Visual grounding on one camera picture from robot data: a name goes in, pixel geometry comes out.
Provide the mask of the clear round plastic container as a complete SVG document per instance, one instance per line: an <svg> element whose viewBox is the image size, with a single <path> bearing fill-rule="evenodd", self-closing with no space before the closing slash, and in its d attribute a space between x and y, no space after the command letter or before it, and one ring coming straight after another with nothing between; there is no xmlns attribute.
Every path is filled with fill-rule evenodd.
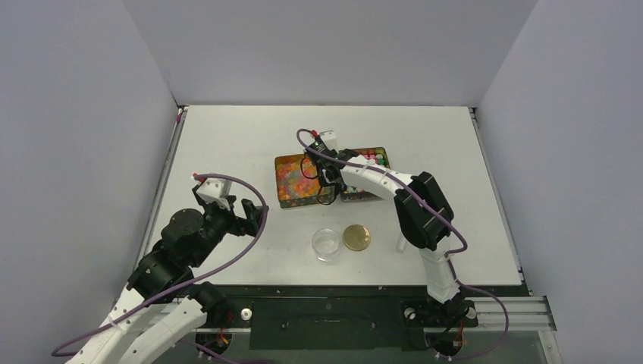
<svg viewBox="0 0 643 364"><path fill-rule="evenodd" d="M318 260L330 262L340 254L339 234L329 228L320 229L313 234L311 246Z"/></svg>

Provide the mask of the tin of translucent star candies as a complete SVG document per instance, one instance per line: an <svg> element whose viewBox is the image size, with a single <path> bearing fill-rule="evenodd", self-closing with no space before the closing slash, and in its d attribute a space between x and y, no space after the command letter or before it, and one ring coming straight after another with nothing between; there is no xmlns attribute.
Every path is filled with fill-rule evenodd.
<svg viewBox="0 0 643 364"><path fill-rule="evenodd" d="M318 205L320 185L315 166L304 154L282 155L274 159L277 197L282 209Z"/></svg>

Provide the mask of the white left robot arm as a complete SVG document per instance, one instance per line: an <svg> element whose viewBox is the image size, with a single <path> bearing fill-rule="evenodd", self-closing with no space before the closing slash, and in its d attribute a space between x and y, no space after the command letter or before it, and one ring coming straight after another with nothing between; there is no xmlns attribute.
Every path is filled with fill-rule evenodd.
<svg viewBox="0 0 643 364"><path fill-rule="evenodd" d="M227 235L260 237L268 208L242 199L245 215L234 212L235 196L195 193L200 209L175 212L160 240L141 258L121 295L71 363L149 363L179 338L226 316L224 298L198 268Z"/></svg>

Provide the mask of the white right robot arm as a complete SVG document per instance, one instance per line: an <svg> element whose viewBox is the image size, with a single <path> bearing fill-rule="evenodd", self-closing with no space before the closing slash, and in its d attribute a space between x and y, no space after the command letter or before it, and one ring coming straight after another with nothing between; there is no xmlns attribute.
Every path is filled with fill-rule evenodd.
<svg viewBox="0 0 643 364"><path fill-rule="evenodd" d="M418 248L426 276L429 317L446 324L458 313L454 297L459 286L450 267L447 248L440 241L453 231L454 213L434 177L427 173L403 174L393 171L352 149L331 150L322 141L304 146L316 167L320 184L339 190L357 187L393 202L400 233Z"/></svg>

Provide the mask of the clear plastic scoop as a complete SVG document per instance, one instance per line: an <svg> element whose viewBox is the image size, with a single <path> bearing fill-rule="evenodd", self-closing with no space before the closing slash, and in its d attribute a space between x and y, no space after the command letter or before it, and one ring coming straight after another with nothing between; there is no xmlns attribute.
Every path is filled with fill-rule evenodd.
<svg viewBox="0 0 643 364"><path fill-rule="evenodd" d="M406 248L406 238L403 234L400 234L396 243L396 251L402 253Z"/></svg>

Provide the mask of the tin of pastel star candies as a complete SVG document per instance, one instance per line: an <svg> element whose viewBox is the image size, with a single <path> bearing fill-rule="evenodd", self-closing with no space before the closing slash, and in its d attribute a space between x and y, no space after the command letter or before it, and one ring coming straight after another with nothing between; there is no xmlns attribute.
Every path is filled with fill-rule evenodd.
<svg viewBox="0 0 643 364"><path fill-rule="evenodd" d="M384 147L360 148L355 149L355 151L376 165L382 165L387 168L390 166ZM348 186L347 189L340 194L341 202L369 202L377 200L381 200L381 198L358 187Z"/></svg>

